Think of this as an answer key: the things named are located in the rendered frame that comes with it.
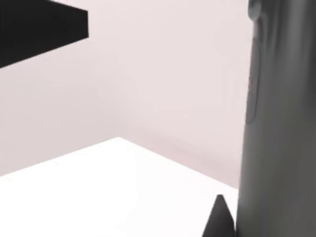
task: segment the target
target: white tabletop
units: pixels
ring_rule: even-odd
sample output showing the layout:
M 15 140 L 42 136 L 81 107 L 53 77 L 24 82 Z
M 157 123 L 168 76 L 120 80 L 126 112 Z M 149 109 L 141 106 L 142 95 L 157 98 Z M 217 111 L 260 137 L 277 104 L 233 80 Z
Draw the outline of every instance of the white tabletop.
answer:
M 1 237 L 200 237 L 237 190 L 122 138 L 0 177 Z

